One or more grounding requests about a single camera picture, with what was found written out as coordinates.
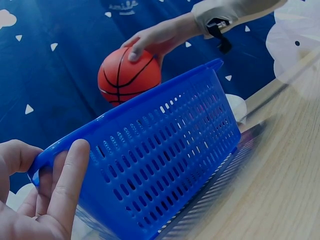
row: blue plastic basket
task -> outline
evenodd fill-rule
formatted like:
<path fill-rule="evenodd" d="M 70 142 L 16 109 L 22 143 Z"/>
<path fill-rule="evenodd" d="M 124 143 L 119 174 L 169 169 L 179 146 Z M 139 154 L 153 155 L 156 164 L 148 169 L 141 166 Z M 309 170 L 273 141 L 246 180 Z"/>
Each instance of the blue plastic basket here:
<path fill-rule="evenodd" d="M 201 188 L 241 138 L 213 60 L 110 110 L 41 153 L 38 170 L 73 141 L 90 161 L 79 206 L 120 239 L 149 240 Z"/>

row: finger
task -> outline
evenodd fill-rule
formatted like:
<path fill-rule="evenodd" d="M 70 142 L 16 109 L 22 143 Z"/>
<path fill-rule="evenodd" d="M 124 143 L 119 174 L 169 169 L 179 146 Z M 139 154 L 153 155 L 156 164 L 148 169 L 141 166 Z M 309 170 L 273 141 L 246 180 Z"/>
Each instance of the finger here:
<path fill-rule="evenodd" d="M 52 187 L 51 187 L 51 194 L 56 188 L 56 185 L 59 181 L 59 178 L 61 176 L 62 170 L 65 165 L 65 161 L 67 158 L 67 151 L 63 151 L 58 156 L 56 156 L 54 160 L 54 165 L 53 165 L 53 172 L 52 172 Z"/>
<path fill-rule="evenodd" d="M 80 139 L 72 144 L 47 210 L 47 214 L 55 218 L 69 234 L 72 231 L 89 154 L 90 146 L 87 141 Z"/>
<path fill-rule="evenodd" d="M 39 187 L 36 199 L 35 216 L 39 217 L 47 214 L 51 199 L 52 170 L 42 168 L 39 170 Z"/>
<path fill-rule="evenodd" d="M 18 208 L 17 213 L 33 218 L 36 215 L 37 196 L 38 190 L 34 187 Z"/>
<path fill-rule="evenodd" d="M 11 140 L 0 144 L 0 158 L 7 166 L 8 174 L 26 172 L 42 150 L 19 140 Z"/>
<path fill-rule="evenodd" d="M 120 48 L 132 47 L 133 44 L 135 44 L 140 39 L 139 35 L 140 35 L 139 33 L 136 33 L 135 35 L 133 35 L 131 38 L 125 41 Z"/>
<path fill-rule="evenodd" d="M 136 62 L 141 57 L 142 53 L 152 43 L 149 37 L 140 38 L 133 46 L 129 53 L 128 60 L 130 62 Z"/>

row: basket handle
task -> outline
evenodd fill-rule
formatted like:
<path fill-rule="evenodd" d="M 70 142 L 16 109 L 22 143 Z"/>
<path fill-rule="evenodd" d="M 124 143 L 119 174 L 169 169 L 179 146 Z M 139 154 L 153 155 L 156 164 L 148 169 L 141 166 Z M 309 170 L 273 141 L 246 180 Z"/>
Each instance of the basket handle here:
<path fill-rule="evenodd" d="M 224 64 L 224 61 L 221 58 L 216 58 L 212 61 L 207 62 L 205 66 L 217 72 L 222 67 L 223 64 Z"/>
<path fill-rule="evenodd" d="M 39 170 L 45 167 L 52 167 L 54 158 L 48 154 L 47 150 L 40 153 L 33 161 L 31 167 L 27 171 L 30 181 L 36 186 L 39 186 Z"/>

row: black strap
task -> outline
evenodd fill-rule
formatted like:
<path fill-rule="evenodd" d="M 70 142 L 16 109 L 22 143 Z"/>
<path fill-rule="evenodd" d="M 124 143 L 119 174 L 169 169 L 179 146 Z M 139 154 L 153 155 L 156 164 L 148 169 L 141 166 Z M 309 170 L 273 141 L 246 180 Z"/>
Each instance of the black strap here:
<path fill-rule="evenodd" d="M 219 19 L 219 18 L 213 18 L 207 25 L 207 30 L 210 35 L 212 35 L 214 38 L 220 40 L 220 44 L 217 46 L 223 54 L 227 54 L 232 49 L 232 44 L 229 42 L 229 40 L 223 36 L 223 34 L 220 31 L 219 26 L 228 26 L 230 23 L 226 20 Z"/>

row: child's hand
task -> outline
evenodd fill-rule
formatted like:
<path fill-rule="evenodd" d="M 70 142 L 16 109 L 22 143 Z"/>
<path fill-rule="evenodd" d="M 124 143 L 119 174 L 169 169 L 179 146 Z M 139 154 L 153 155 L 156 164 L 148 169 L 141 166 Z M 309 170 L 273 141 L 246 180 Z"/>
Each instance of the child's hand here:
<path fill-rule="evenodd" d="M 131 62 L 139 60 L 143 51 L 146 50 L 157 57 L 161 66 L 167 53 L 189 38 L 200 34 L 193 14 L 187 13 L 139 31 L 121 47 L 132 47 L 129 54 L 129 61 Z"/>

